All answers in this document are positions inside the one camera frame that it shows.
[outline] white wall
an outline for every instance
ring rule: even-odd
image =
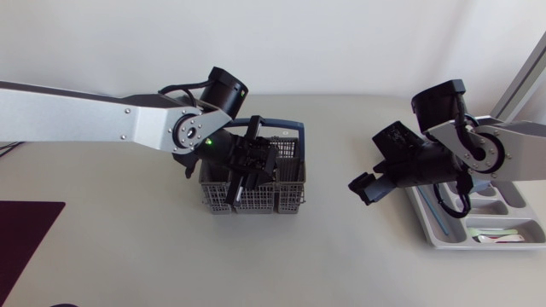
[[[206,78],[251,94],[407,98],[463,78],[489,113],[546,29],[546,1],[0,0],[0,79],[113,96]]]

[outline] black cable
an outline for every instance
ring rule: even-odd
[[[159,90],[158,93],[162,95],[166,95],[168,93],[171,93],[175,90],[183,90],[191,100],[191,103],[194,107],[197,107],[197,101],[195,100],[194,95],[189,91],[193,89],[200,89],[203,87],[207,87],[208,85],[212,84],[214,81],[207,80],[205,82],[201,82],[198,84],[175,84],[175,85],[169,85],[164,87],[163,89]]]
[[[470,115],[468,113],[465,113],[464,117],[466,119],[470,120],[472,122],[472,124],[474,124],[474,128],[479,126],[479,122],[474,116],[472,116],[472,115]]]
[[[476,160],[482,160],[485,158],[485,151],[481,148],[478,148],[472,143],[470,139],[470,134],[467,130],[467,120],[464,110],[464,100],[462,99],[462,94],[456,95],[456,105],[458,109],[457,117],[455,118],[455,129],[457,131],[457,136],[462,146],[464,146],[470,154]]]
[[[463,218],[470,212],[470,197],[468,197],[468,194],[459,194],[459,197],[461,198],[462,203],[462,211],[455,211],[451,208],[449,208],[442,199],[442,194],[440,193],[440,189],[437,183],[433,185],[434,194],[436,195],[436,200],[444,209],[444,211],[449,214],[450,216],[454,218]]]
[[[207,80],[205,82],[201,82],[198,84],[175,84],[175,85],[169,85],[161,89],[158,93],[162,95],[166,95],[168,93],[171,93],[175,90],[194,90],[194,89],[200,89],[207,87],[208,85],[211,85],[214,81],[213,80]]]
[[[1,149],[6,149],[3,153],[0,153],[0,158],[2,158],[4,155],[8,154],[10,151],[16,149],[18,146],[24,144],[24,142],[15,142],[15,143],[11,143],[9,145],[6,145],[6,146],[2,146]]]
[[[0,150],[6,149],[6,148],[10,148],[10,147],[14,146],[14,145],[17,144],[17,143],[18,143],[18,142],[12,142],[12,143],[10,143],[10,144],[8,144],[8,145],[4,145],[4,146],[0,147]]]
[[[183,90],[186,94],[188,94],[189,100],[191,101],[192,106],[197,107],[197,101],[195,101],[194,95],[189,90]]]

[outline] white tabletop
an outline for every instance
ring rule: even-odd
[[[239,117],[305,123],[297,215],[213,216],[198,170],[136,144],[29,143],[0,159],[3,200],[65,201],[6,306],[536,306],[546,252],[437,251],[402,189],[366,206],[347,184],[408,100],[249,96]],[[545,182],[519,183],[546,221]]]

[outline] white plastic tray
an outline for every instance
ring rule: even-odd
[[[445,204],[460,211],[462,203],[456,194],[455,183],[442,183],[439,187]],[[435,248],[460,250],[546,248],[546,235],[537,215],[512,182],[491,182],[487,189],[470,194],[472,209],[461,219],[445,213],[436,200],[432,185],[420,186],[420,189],[441,222],[434,216],[433,210],[417,187],[406,188],[406,192],[421,221],[428,242]],[[468,228],[517,229],[525,238],[525,242],[480,243],[470,235]]]

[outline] dark red mat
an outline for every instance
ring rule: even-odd
[[[0,201],[0,306],[65,203]]]

